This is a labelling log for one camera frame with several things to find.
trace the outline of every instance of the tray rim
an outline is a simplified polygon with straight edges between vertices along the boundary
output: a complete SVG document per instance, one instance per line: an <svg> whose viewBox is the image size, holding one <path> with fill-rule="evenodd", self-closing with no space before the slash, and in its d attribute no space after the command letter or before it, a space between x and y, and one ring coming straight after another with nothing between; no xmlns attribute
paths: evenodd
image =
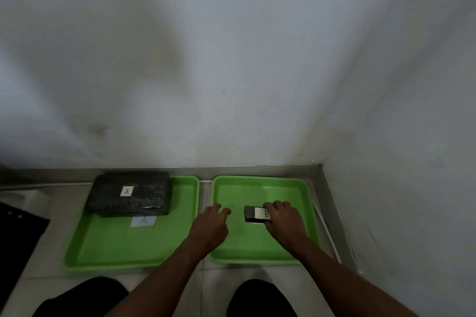
<svg viewBox="0 0 476 317"><path fill-rule="evenodd" d="M213 206L215 203L215 181L220 180L220 179L225 179L225 178L234 178L234 179L260 179L260 180L269 180L269 181L293 181L297 183L302 183L307 190L307 196L309 199L309 202L311 203L311 206L313 208L313 213L312 213L312 226L316 230L316 236L317 236L317 242L318 246L320 247L320 241L319 241L319 231L318 231L318 222L316 218L316 213L314 211L314 205L311 200L311 194L309 192L309 186L304 181L302 178L281 178L281 177L260 177L260 176L232 176L232 175L220 175L216 176L213 179L212 182L212 187L211 187L211 198L210 198L210 206ZM213 252L208 255L210 260L215 263L220 263L220 264L276 264L276 265L297 265L300 264L298 260L293 258L292 260L250 260L250 259L223 259L223 258L217 258L213 256Z"/></svg>
<svg viewBox="0 0 476 317"><path fill-rule="evenodd" d="M197 193L195 195L195 211L194 211L194 218L197 217L198 212L199 212L199 198L200 198L200 181L197 177L192 176L192 175L171 175L170 178L173 179L190 179L193 180L196 183L197 186ZM129 268L143 268L143 267L155 267L159 266L162 264L164 261L161 262L145 262L145 263L124 263L124 264L107 264L107 265L94 265L94 266L73 266L73 265L68 265L66 263L66 256L68 255L69 249L71 247L71 243L73 242L74 235L76 234L76 230L78 228L78 224L81 221L81 218L83 217L84 213L84 207L86 206L86 201L88 198L86 197L84 200L84 203L81 207L81 212L79 213L79 216L76 220L75 228L71 235L69 236L68 240L68 245L65 249L63 259L62 259L62 266L65 269L66 272L85 272L85 271L98 271L98 270L108 270L108 269L129 269Z"/></svg>

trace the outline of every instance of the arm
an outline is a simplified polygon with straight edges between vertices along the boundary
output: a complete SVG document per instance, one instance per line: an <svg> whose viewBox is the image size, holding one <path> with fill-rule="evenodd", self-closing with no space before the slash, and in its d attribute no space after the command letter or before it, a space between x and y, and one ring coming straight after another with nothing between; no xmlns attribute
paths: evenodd
<svg viewBox="0 0 476 317"><path fill-rule="evenodd" d="M393 297L360 278L323 252L307 236L301 215L289 202L263 205L271 222L266 229L299 260L336 316L416 316Z"/></svg>
<svg viewBox="0 0 476 317"><path fill-rule="evenodd" d="M107 317L170 317L198 263L228 236L229 208L206 207L175 252L114 307Z"/></svg>

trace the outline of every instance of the white wall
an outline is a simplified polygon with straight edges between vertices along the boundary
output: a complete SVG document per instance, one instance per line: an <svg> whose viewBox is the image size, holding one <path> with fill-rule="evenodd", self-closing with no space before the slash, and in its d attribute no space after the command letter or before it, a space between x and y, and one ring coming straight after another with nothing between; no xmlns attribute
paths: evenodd
<svg viewBox="0 0 476 317"><path fill-rule="evenodd" d="M408 6L405 23L425 38L451 13L324 170L366 278L418 314L473 316L476 5L425 8Z"/></svg>
<svg viewBox="0 0 476 317"><path fill-rule="evenodd" d="M0 0L0 161L319 162L340 133L319 121L390 1Z"/></svg>

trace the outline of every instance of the left hand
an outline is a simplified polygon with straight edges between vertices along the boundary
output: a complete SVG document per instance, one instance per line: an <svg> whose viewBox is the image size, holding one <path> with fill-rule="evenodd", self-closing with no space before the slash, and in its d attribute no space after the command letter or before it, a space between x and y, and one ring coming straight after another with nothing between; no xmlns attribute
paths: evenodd
<svg viewBox="0 0 476 317"><path fill-rule="evenodd" d="M225 224L231 214L230 208L223 208L218 213L221 204L215 203L212 207L206 207L193 221L192 228L186 241L193 246L202 260L207 254L217 248L228 236L228 227Z"/></svg>

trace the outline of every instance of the hand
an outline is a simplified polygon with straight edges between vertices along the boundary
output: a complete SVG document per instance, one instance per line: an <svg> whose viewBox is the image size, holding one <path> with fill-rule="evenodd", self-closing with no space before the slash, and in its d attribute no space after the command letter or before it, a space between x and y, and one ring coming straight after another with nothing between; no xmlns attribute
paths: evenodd
<svg viewBox="0 0 476 317"><path fill-rule="evenodd" d="M271 217L271 222L265 223L266 229L285 250L297 258L303 245L309 241L306 227L298 210L291 203L276 200L273 204L263 204Z"/></svg>
<svg viewBox="0 0 476 317"><path fill-rule="evenodd" d="M186 242L196 252L200 260L223 243L228 236L228 227L225 224L231 214L230 208L223 208L218 213L221 204L215 203L212 207L206 207L193 221L192 228L188 232Z"/></svg>

